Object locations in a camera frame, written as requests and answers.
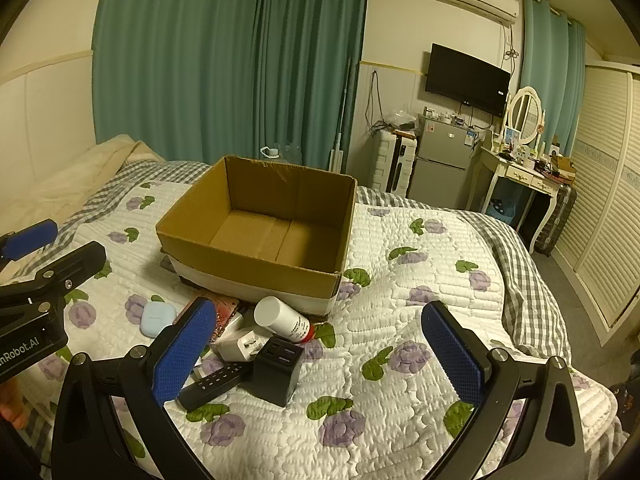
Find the person's left hand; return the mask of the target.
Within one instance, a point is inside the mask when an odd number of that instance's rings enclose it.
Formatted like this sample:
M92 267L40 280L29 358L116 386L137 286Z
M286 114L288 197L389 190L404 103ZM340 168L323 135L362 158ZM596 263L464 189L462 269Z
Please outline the person's left hand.
M20 385L15 377L0 385L0 413L16 430L24 429L28 423Z

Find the person's right hand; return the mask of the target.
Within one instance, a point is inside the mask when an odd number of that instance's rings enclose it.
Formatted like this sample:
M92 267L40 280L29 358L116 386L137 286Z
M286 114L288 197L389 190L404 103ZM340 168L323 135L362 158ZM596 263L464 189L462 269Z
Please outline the person's right hand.
M617 403L616 416L627 434L632 434L639 423L639 387L620 382L610 390Z

